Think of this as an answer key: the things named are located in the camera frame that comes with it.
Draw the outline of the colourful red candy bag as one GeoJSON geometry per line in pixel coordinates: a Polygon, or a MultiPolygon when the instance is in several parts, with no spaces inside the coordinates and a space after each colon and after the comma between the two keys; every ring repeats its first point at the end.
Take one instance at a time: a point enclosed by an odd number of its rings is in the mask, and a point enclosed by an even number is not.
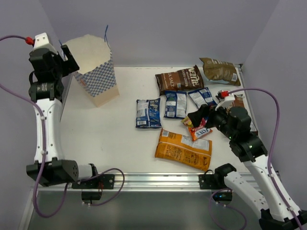
{"type": "Polygon", "coordinates": [[[185,117],[183,120],[181,120],[181,123],[188,128],[188,131],[193,141],[196,141],[212,133],[212,130],[210,128],[205,127],[206,120],[204,118],[202,118],[201,123],[198,127],[194,127],[192,125],[192,121],[188,117],[185,117]]]}

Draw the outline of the blue white snack bag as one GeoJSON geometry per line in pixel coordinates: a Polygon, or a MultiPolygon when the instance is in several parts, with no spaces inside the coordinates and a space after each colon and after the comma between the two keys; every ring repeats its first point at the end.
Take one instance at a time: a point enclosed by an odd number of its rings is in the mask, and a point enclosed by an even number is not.
{"type": "Polygon", "coordinates": [[[203,104],[206,104],[208,106],[217,105],[208,87],[188,92],[188,95],[193,100],[198,109],[203,104]]]}

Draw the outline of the dark blue snack bag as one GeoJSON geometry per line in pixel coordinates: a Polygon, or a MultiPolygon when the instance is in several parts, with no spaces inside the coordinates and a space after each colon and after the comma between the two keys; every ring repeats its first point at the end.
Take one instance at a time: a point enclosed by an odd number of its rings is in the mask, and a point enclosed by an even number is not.
{"type": "Polygon", "coordinates": [[[187,93],[183,91],[165,91],[165,118],[183,119],[187,111],[187,93]]]}

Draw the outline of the blue checkered paper bag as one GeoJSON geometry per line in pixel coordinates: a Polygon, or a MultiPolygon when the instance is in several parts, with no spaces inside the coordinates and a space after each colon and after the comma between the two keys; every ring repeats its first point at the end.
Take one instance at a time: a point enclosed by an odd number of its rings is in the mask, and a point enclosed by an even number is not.
{"type": "Polygon", "coordinates": [[[72,75],[96,107],[119,96],[107,31],[103,38],[86,34],[64,43],[80,68],[72,75]]]}

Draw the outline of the orange brown snack bag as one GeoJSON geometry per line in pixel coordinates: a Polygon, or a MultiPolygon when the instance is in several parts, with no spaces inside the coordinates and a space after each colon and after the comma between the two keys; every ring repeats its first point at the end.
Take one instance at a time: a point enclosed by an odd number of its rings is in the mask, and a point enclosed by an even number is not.
{"type": "Polygon", "coordinates": [[[162,129],[154,156],[207,171],[211,162],[212,149],[211,140],[193,141],[191,137],[162,129]]]}

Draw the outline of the brown kettle chips bag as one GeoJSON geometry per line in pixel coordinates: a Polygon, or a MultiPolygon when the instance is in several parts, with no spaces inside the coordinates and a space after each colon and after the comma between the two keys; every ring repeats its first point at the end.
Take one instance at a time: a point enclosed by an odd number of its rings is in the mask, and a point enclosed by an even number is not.
{"type": "Polygon", "coordinates": [[[175,72],[156,74],[155,78],[160,95],[164,95],[166,91],[190,91],[204,87],[197,65],[175,72]]]}

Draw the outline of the blue white milk snack pack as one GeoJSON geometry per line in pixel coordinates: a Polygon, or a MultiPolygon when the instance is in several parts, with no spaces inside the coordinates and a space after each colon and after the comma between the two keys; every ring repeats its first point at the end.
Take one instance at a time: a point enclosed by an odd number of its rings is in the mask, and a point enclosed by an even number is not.
{"type": "Polygon", "coordinates": [[[162,128],[160,120],[160,98],[136,100],[136,128],[162,128]]]}

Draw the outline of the light blue snack bag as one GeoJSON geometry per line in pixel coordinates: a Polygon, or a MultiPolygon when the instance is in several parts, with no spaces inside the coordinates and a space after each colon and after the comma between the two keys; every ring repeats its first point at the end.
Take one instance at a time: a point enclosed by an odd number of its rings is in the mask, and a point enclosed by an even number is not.
{"type": "Polygon", "coordinates": [[[222,81],[223,84],[240,86],[239,73],[233,63],[213,58],[201,57],[203,72],[209,81],[222,81]]]}

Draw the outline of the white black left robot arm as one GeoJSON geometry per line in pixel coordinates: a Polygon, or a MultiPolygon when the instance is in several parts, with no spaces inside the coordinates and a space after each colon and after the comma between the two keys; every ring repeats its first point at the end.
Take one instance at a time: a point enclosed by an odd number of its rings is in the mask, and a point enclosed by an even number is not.
{"type": "Polygon", "coordinates": [[[29,75],[29,96],[35,109],[37,140],[34,163],[27,165],[26,173],[43,187],[83,181],[87,187],[95,188],[100,182],[95,165],[78,165],[65,159],[62,150],[62,78],[79,70],[79,66],[67,45],[61,49],[65,59],[47,47],[36,48],[29,54],[34,68],[29,75]]]}

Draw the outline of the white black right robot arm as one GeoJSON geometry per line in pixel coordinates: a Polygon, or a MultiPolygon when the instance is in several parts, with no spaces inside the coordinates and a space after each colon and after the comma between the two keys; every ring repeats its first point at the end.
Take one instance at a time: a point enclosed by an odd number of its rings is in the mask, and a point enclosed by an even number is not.
{"type": "Polygon", "coordinates": [[[206,182],[218,188],[234,190],[254,211],[263,230],[302,229],[307,222],[307,212],[289,196],[276,171],[269,162],[269,154],[261,139],[250,131],[251,117],[243,107],[230,110],[218,106],[202,105],[188,114],[194,127],[207,119],[206,128],[216,128],[229,139],[231,151],[251,173],[259,187],[240,177],[236,168],[227,163],[204,175],[206,182]]]}

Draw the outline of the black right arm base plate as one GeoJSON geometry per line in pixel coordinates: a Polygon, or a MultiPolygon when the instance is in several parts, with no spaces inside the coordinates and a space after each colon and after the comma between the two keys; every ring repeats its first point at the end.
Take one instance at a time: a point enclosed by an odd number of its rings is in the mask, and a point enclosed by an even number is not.
{"type": "Polygon", "coordinates": [[[213,196],[215,202],[229,204],[232,201],[233,192],[224,184],[222,179],[218,179],[213,174],[201,174],[198,177],[200,189],[212,190],[212,194],[222,189],[213,196]]]}

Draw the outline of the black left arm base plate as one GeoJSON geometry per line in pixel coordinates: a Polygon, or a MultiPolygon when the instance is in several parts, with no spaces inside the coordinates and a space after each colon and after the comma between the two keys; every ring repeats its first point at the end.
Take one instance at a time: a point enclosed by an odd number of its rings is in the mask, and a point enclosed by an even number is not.
{"type": "Polygon", "coordinates": [[[114,188],[114,180],[114,174],[105,174],[89,181],[73,183],[71,187],[72,189],[82,190],[81,199],[83,202],[92,203],[100,200],[104,189],[114,188]]]}

